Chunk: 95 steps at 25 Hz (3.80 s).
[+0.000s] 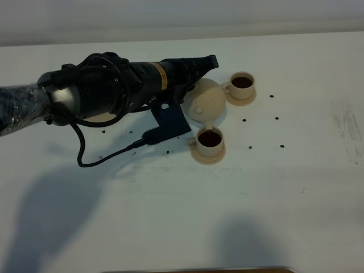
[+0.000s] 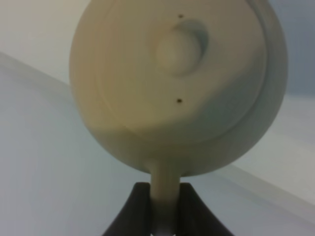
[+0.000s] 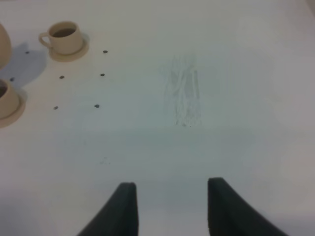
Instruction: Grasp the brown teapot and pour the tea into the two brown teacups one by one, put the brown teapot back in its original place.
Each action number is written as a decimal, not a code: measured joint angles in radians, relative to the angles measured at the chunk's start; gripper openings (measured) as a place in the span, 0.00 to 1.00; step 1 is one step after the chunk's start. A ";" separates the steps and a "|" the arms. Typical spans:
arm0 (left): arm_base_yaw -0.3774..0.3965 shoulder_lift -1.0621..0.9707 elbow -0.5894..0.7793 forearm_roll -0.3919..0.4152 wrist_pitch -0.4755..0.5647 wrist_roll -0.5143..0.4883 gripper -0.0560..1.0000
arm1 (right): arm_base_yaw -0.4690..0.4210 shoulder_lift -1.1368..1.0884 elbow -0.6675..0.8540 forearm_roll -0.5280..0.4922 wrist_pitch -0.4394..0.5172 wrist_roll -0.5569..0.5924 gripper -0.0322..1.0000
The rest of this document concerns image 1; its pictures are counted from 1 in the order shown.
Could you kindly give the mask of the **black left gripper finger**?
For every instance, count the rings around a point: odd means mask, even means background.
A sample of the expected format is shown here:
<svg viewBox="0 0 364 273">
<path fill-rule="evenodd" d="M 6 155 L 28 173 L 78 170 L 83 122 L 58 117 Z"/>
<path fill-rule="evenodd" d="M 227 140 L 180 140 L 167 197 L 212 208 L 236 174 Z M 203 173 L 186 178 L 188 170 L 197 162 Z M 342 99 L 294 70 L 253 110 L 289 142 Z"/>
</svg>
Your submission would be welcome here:
<svg viewBox="0 0 364 273">
<path fill-rule="evenodd" d="M 182 83 L 193 85 L 203 78 L 209 71 L 218 68 L 215 55 L 196 58 L 182 58 L 179 60 L 181 66 Z"/>
</svg>

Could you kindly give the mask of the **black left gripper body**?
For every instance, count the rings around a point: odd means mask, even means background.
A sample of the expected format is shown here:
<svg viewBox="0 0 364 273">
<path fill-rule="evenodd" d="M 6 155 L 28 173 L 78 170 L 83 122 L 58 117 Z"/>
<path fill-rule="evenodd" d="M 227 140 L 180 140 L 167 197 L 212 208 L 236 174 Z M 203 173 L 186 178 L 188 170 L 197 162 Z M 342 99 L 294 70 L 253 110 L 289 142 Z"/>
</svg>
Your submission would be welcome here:
<svg viewBox="0 0 364 273">
<path fill-rule="evenodd" d="M 196 83 L 196 59 L 125 60 L 125 106 L 181 104 Z"/>
</svg>

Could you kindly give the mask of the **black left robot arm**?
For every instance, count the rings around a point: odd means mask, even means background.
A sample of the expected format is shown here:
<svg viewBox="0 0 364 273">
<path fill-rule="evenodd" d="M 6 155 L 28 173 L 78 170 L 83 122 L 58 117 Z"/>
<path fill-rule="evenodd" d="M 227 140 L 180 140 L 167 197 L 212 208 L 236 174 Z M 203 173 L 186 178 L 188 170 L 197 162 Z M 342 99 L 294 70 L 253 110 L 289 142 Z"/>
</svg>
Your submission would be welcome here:
<svg viewBox="0 0 364 273">
<path fill-rule="evenodd" d="M 107 127 L 128 113 L 149 110 L 157 139 L 190 128 L 181 104 L 194 84 L 217 68 L 214 56 L 130 62 L 116 53 L 94 53 L 80 64 L 64 64 L 37 82 L 1 88 L 1 135 L 46 121 L 58 126 Z"/>
</svg>

